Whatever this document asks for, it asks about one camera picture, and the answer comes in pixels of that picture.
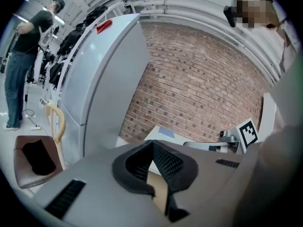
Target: black t-shirt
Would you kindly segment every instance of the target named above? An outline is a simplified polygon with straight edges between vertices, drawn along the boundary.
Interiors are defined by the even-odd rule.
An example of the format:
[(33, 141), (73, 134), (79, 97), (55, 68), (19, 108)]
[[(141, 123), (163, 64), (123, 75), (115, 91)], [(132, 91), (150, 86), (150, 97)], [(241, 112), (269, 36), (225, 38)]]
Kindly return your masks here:
[(45, 32), (53, 24), (53, 16), (50, 11), (42, 10), (38, 12), (30, 22), (34, 25), (34, 29), (26, 34), (19, 35), (14, 51), (37, 54), (40, 40), (39, 26), (42, 32)]

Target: chair seat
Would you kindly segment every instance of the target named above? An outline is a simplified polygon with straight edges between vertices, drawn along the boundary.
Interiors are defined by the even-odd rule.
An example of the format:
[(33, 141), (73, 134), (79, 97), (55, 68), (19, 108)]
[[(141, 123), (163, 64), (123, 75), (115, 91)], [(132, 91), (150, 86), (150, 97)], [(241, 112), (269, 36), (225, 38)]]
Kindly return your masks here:
[[(48, 175), (37, 175), (33, 172), (32, 166), (24, 155), (22, 148), (27, 143), (34, 143), (41, 140), (45, 149), (55, 164), (56, 168)], [(50, 136), (22, 135), (17, 136), (14, 149), (14, 170), (17, 184), (20, 188), (30, 188), (47, 182), (50, 178), (62, 171), (56, 144)]]

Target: blue jeans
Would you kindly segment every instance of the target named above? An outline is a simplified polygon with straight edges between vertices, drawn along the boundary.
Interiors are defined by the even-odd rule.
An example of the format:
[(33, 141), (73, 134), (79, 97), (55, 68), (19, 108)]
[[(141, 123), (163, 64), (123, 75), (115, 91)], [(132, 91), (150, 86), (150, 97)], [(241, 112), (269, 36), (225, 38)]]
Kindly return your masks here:
[(5, 96), (9, 109), (9, 127), (19, 128), (23, 111), (25, 76), (35, 62), (36, 55), (13, 52), (6, 69)]

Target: person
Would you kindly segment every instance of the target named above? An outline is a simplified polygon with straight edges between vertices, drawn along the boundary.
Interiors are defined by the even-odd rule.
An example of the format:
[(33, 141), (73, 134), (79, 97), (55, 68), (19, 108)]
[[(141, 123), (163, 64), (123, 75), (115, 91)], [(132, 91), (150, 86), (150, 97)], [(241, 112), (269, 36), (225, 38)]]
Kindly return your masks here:
[(58, 14), (64, 5), (64, 0), (53, 0), (48, 10), (38, 12), (29, 22), (21, 23), (18, 27), (19, 38), (9, 59), (4, 83), (9, 120), (3, 128), (7, 131), (20, 128), (25, 76), (35, 62), (40, 31), (43, 33), (53, 25), (55, 14)]
[(285, 72), (290, 68), (301, 50), (301, 42), (292, 22), (276, 0), (233, 0), (232, 6), (225, 6), (224, 14), (231, 27), (241, 21), (248, 28), (264, 26), (276, 30), (284, 41), (280, 69)]

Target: brick wall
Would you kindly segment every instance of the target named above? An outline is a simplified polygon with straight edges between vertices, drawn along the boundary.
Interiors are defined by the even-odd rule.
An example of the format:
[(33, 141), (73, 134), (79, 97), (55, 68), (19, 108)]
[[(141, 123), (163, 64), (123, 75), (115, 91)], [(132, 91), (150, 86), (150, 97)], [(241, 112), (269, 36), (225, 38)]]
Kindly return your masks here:
[(142, 24), (151, 55), (120, 136), (143, 140), (162, 125), (196, 141), (216, 142), (219, 132), (252, 117), (259, 122), (267, 84), (252, 62), (200, 30)]

